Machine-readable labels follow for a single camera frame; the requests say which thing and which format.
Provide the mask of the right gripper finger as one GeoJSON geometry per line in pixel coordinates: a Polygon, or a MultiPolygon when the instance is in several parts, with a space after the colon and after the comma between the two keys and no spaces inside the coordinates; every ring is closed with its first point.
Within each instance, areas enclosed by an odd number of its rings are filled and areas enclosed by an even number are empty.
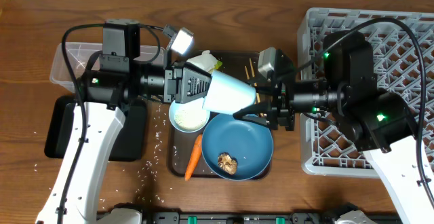
{"type": "Polygon", "coordinates": [[[277,109],[270,100],[250,105],[233,114],[234,119],[252,122],[270,130],[278,129],[277,109]]]}
{"type": "Polygon", "coordinates": [[[250,84],[256,84],[255,89],[259,94],[276,95],[281,91],[281,81],[274,71],[271,71],[265,77],[258,73],[255,77],[250,78],[250,84]]]}

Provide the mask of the foil snack wrapper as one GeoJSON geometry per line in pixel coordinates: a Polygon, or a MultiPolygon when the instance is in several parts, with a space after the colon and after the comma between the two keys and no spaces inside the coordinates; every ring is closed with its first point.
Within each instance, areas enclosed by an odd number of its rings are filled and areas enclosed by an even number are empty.
{"type": "Polygon", "coordinates": [[[217,71],[222,66],[222,61],[214,57],[210,50],[202,51],[200,55],[189,58],[186,62],[208,72],[209,74],[217,71]]]}

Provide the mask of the dark blue plate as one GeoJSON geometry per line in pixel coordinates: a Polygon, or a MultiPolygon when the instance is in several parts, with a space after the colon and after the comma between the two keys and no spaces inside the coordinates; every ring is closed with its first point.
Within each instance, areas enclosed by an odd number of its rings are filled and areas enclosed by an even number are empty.
{"type": "Polygon", "coordinates": [[[202,156],[216,175],[233,181],[259,180],[267,175],[274,151],[271,131],[263,126],[218,114],[205,127],[202,156]],[[218,166],[218,156],[227,153],[237,162],[235,174],[218,166]]]}

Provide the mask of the brown mushroom piece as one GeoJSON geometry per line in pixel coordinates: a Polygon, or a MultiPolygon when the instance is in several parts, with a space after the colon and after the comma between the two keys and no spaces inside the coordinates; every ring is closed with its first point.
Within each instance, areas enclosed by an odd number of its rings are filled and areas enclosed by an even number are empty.
{"type": "Polygon", "coordinates": [[[238,163],[228,153],[221,153],[218,156],[218,167],[228,174],[234,175],[238,169],[238,163]]]}

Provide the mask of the orange carrot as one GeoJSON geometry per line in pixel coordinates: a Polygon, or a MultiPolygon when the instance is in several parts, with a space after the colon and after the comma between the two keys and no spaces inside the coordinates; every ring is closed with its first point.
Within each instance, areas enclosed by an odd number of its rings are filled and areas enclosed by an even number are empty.
{"type": "Polygon", "coordinates": [[[186,167],[186,171],[185,171],[185,174],[184,174],[184,179],[186,181],[188,181],[192,177],[192,175],[193,175],[193,173],[194,173],[194,171],[195,171],[195,169],[197,167],[197,164],[198,164],[198,162],[200,160],[202,138],[203,138],[202,134],[198,135],[197,138],[196,138],[196,140],[195,140],[195,143],[193,145],[193,149],[191,151],[191,156],[190,156],[190,159],[189,159],[189,163],[188,163],[188,165],[186,167]]]}

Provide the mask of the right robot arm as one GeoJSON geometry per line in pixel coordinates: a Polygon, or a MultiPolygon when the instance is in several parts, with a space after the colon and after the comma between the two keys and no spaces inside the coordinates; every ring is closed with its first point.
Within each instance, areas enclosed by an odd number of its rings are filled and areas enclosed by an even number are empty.
{"type": "Polygon", "coordinates": [[[360,32],[338,31],[325,38],[325,77],[297,81],[292,61],[268,48],[258,71],[268,80],[258,92],[270,100],[234,113],[235,119],[270,129],[294,127],[298,113],[330,113],[386,187],[403,223],[433,219],[433,171],[420,129],[405,100],[380,89],[372,46],[360,32]]]}

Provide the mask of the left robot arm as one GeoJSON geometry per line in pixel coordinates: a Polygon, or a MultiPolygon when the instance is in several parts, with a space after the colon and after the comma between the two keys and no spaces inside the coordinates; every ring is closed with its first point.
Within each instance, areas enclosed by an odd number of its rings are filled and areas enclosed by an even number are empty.
{"type": "Polygon", "coordinates": [[[141,223],[142,212],[124,204],[98,218],[98,196],[115,141],[136,108],[146,100],[184,104],[204,97],[211,76],[191,64],[165,56],[156,77],[152,60],[140,60],[140,32],[135,20],[102,24],[102,49],[90,56],[84,72],[72,76],[75,108],[68,145],[56,182],[38,223],[141,223]]]}

